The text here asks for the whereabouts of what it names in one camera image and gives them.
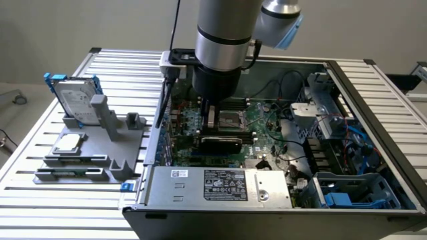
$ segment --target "white wall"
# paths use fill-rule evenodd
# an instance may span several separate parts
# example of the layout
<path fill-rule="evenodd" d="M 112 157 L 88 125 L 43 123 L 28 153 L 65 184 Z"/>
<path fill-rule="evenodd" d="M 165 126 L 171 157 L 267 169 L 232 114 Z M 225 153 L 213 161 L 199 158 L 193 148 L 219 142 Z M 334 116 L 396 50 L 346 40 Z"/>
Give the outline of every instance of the white wall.
<path fill-rule="evenodd" d="M 388 73 L 427 61 L 426 0 L 300 0 L 304 22 L 287 51 L 366 59 Z M 0 82 L 72 74 L 91 47 L 163 50 L 176 0 L 0 0 Z M 199 0 L 181 0 L 175 47 L 193 48 Z"/>

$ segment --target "circuit board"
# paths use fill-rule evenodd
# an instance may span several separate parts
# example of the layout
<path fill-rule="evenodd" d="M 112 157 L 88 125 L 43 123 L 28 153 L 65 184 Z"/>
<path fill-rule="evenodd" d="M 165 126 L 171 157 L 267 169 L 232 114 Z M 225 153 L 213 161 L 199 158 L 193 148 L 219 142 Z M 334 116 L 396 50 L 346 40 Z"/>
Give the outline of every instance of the circuit board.
<path fill-rule="evenodd" d="M 220 131 L 251 132 L 253 134 L 253 144 L 243 144 L 237 154 L 203 154 L 195 147 L 197 131 L 201 128 L 200 108 L 197 104 L 185 103 L 179 106 L 177 124 L 180 130 L 171 136 L 172 141 L 172 165 L 179 167 L 224 167 L 224 168 L 255 168 L 261 159 L 269 162 L 275 170 L 285 167 L 277 161 L 276 154 L 272 154 L 272 147 L 277 151 L 284 147 L 284 143 L 273 140 L 269 134 L 283 140 L 280 125 L 273 110 L 265 102 L 251 102 L 243 111 L 236 111 L 240 116 L 240 124 L 231 119 L 229 111 L 223 112 L 224 118 L 219 123 Z"/>

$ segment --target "aluminum profile table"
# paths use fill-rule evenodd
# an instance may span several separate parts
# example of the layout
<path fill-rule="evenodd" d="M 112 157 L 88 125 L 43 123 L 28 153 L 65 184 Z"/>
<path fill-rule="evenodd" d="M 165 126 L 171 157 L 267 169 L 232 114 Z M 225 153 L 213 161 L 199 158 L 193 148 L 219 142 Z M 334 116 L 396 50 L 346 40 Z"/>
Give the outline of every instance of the aluminum profile table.
<path fill-rule="evenodd" d="M 96 74 L 109 108 L 123 116 L 137 112 L 149 125 L 163 81 L 160 55 L 160 52 L 101 49 L 87 55 L 73 74 L 76 77 Z M 400 100 L 390 80 L 374 66 L 362 60 L 336 61 L 426 180 L 427 158 L 423 161 L 422 157 L 412 156 L 414 153 L 416 156 L 424 154 L 418 146 L 427 141 L 422 134 L 426 131 L 422 117 L 415 116 L 418 110 L 406 107 L 407 103 Z M 43 165 L 41 158 L 64 127 L 63 112 L 53 100 L 0 170 L 0 239 L 136 240 L 137 236 L 119 211 L 119 204 L 133 203 L 136 194 L 120 193 L 119 184 L 36 185 L 32 182 L 33 172 Z M 151 127 L 147 127 L 136 173 L 141 173 L 144 168 L 149 131 Z M 406 239 L 424 239 L 422 234 L 427 234 L 427 230 L 406 236 Z M 387 237 L 387 240 L 394 239 L 403 239 L 403 236 Z"/>

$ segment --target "power supply label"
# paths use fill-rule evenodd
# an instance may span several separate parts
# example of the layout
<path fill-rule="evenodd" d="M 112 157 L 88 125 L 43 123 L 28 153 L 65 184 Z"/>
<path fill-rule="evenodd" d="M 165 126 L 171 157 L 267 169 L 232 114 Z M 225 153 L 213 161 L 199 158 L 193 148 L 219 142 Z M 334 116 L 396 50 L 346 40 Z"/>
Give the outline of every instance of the power supply label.
<path fill-rule="evenodd" d="M 204 170 L 203 197 L 208 201 L 248 201 L 245 171 Z"/>

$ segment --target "white sticker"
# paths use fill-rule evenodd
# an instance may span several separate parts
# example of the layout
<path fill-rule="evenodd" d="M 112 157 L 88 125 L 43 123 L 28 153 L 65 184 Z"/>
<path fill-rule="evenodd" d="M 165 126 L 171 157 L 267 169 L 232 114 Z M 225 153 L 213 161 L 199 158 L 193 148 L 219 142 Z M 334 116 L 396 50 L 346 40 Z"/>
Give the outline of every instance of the white sticker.
<path fill-rule="evenodd" d="M 188 170 L 172 170 L 171 178 L 187 178 Z"/>
<path fill-rule="evenodd" d="M 95 109 L 91 105 L 91 99 L 95 92 L 92 94 L 92 92 L 85 93 L 83 91 L 61 90 L 60 94 L 75 119 L 77 119 L 83 124 L 100 124 Z"/>

